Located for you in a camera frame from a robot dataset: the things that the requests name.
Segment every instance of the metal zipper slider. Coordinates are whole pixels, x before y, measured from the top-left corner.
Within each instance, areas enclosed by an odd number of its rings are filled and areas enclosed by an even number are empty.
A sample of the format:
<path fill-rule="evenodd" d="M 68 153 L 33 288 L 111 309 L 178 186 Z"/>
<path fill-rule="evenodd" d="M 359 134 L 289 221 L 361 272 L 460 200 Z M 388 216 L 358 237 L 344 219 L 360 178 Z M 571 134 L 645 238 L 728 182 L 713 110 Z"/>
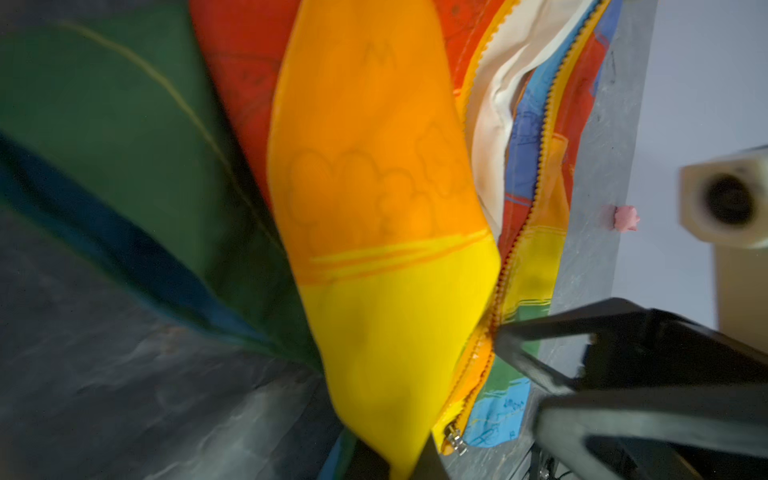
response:
<path fill-rule="evenodd" d="M 467 444 L 464 443 L 462 438 L 462 431 L 457 429 L 452 423 L 445 427 L 445 439 L 451 444 L 453 451 L 458 453 L 458 456 L 462 456 L 467 452 Z"/>

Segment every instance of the round dark hole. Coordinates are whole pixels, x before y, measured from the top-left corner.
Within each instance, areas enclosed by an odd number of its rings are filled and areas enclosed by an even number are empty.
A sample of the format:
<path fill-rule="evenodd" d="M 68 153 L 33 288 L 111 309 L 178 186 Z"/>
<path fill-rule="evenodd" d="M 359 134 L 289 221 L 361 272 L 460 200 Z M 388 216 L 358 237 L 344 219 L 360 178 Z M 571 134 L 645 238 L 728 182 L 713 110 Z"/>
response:
<path fill-rule="evenodd" d="M 705 195 L 712 215 L 726 225 L 746 225 L 755 214 L 755 201 L 750 189 L 733 175 L 716 178 Z"/>

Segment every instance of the yellow brush stroke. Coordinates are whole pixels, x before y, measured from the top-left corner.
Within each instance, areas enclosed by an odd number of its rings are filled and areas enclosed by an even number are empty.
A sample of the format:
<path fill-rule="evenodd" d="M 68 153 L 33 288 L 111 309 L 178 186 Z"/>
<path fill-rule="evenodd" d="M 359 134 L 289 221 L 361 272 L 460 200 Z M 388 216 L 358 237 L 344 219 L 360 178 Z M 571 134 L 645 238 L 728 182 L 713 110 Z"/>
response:
<path fill-rule="evenodd" d="M 148 61 L 144 60 L 135 51 L 131 50 L 130 48 L 124 45 L 120 45 L 104 37 L 103 35 L 98 34 L 96 31 L 93 31 L 88 27 L 84 27 L 83 25 L 78 25 L 72 22 L 60 22 L 59 25 L 63 28 L 67 28 L 69 30 L 75 31 L 78 34 L 82 35 L 83 37 L 101 45 L 102 47 L 112 50 L 113 52 L 119 54 L 121 57 L 127 59 L 129 62 L 139 67 L 145 74 L 147 74 L 149 78 L 156 81 L 162 88 L 165 89 L 166 92 L 168 92 L 170 97 L 173 98 L 174 101 L 176 102 L 176 105 L 178 105 L 181 111 L 183 111 L 190 118 L 190 120 L 192 121 L 192 124 L 195 126 L 195 128 L 198 129 L 200 134 L 203 135 L 203 139 L 206 141 L 206 143 L 208 143 L 208 145 L 210 145 L 211 149 L 216 154 L 216 158 L 221 163 L 221 166 L 224 168 L 224 173 L 226 173 L 227 176 L 230 178 L 230 182 L 234 187 L 235 193 L 246 204 L 246 206 L 248 207 L 248 210 L 251 212 L 251 215 L 253 216 L 253 219 L 256 221 L 257 226 L 264 232 L 264 234 L 270 240 L 270 242 L 275 247 L 277 247 L 277 249 L 280 252 L 283 252 L 284 254 L 285 250 L 283 249 L 283 245 L 264 226 L 263 222 L 259 218 L 259 214 L 256 212 L 256 208 L 253 206 L 253 204 L 248 199 L 246 194 L 240 188 L 240 184 L 238 184 L 237 182 L 237 178 L 235 177 L 235 174 L 232 171 L 232 167 L 227 161 L 227 157 L 224 155 L 224 152 L 216 143 L 214 136 L 211 135 L 210 132 L 205 128 L 205 125 L 203 125 L 203 121 L 200 119 L 200 117 L 197 116 L 194 110 L 192 110 L 192 107 L 190 107 L 187 101 L 184 100 L 184 97 L 181 96 L 179 91 L 174 87 L 174 85 L 170 82 L 170 80 L 168 80 L 163 74 L 157 71 Z"/>

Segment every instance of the zipper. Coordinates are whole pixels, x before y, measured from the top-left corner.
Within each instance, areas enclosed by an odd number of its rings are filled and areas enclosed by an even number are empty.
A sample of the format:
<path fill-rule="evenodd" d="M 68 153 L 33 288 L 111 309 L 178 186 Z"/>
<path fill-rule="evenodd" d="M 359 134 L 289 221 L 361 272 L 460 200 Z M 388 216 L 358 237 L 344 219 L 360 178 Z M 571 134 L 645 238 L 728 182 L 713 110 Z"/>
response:
<path fill-rule="evenodd" d="M 488 347 L 492 345 L 493 339 L 496 337 L 496 331 L 502 323 L 504 302 L 506 293 L 508 291 L 509 277 L 511 276 L 511 265 L 515 254 L 517 253 L 516 247 L 521 235 L 525 232 L 526 228 L 528 228 L 531 217 L 534 215 L 534 213 L 538 212 L 537 206 L 541 203 L 541 175 L 544 171 L 546 171 L 545 162 L 549 156 L 549 141 L 554 134 L 554 122 L 557 115 L 557 111 L 554 111 L 554 102 L 556 98 L 561 96 L 561 92 L 559 92 L 560 95 L 557 94 L 556 87 L 562 86 L 562 88 L 559 88 L 558 90 L 564 89 L 563 77 L 569 78 L 571 76 L 574 62 L 576 59 L 578 59 L 578 55 L 583 50 L 586 37 L 594 31 L 594 27 L 599 22 L 609 3 L 611 3 L 611 0 L 600 0 L 598 4 L 595 5 L 592 13 L 581 26 L 581 29 L 576 35 L 573 44 L 571 44 L 571 47 L 568 49 L 568 53 L 563 58 L 563 62 L 560 64 L 558 73 L 555 75 L 552 86 L 550 87 L 550 91 L 547 96 L 547 104 L 545 107 L 543 128 L 541 129 L 541 146 L 539 150 L 538 173 L 536 178 L 536 190 L 534 193 L 534 199 L 531 202 L 531 209 L 528 212 L 528 217 L 525 219 L 525 222 L 518 231 L 518 235 L 515 238 L 515 241 L 512 243 L 512 247 L 509 250 L 509 253 L 504 258 L 502 269 L 498 276 L 498 281 L 496 282 L 496 287 L 490 302 L 488 314 L 484 317 L 484 319 L 480 320 L 478 328 L 475 329 L 475 332 L 472 333 L 472 336 L 470 337 L 470 340 L 465 347 L 465 351 L 469 351 L 471 354 L 468 356 L 466 354 L 462 354 L 462 360 L 465 361 L 459 363 L 458 365 L 463 365 L 463 368 L 460 369 L 457 367 L 457 370 L 460 370 L 461 373 L 453 382 L 451 395 L 448 397 L 448 401 L 444 404 L 443 410 L 441 411 L 439 417 L 440 419 L 445 416 L 447 411 L 450 410 L 451 406 L 458 402 L 461 403 L 461 408 L 458 412 L 458 415 L 456 415 L 452 421 L 447 423 L 445 430 L 442 432 L 445 435 L 445 441 L 442 443 L 440 448 L 440 452 L 443 455 L 451 455 L 453 452 L 457 452 L 459 455 L 463 455 L 464 452 L 466 452 L 467 445 L 462 438 L 462 432 L 465 431 L 467 427 L 469 416 L 472 413 L 472 407 L 475 404 L 475 400 L 477 399 L 480 390 L 482 389 L 483 385 L 485 385 L 485 380 L 488 378 L 488 374 L 491 372 L 491 367 L 493 366 L 495 354 L 493 353 L 493 349 Z M 473 370 L 473 367 L 477 366 L 478 362 L 480 362 L 480 365 L 482 365 L 482 371 L 478 376 L 475 377 L 475 384 L 471 386 L 468 394 L 465 397 L 456 398 L 455 394 L 457 392 L 466 390 L 466 386 L 462 384 L 465 382 L 471 382 L 473 380 L 473 375 L 469 373 Z"/>

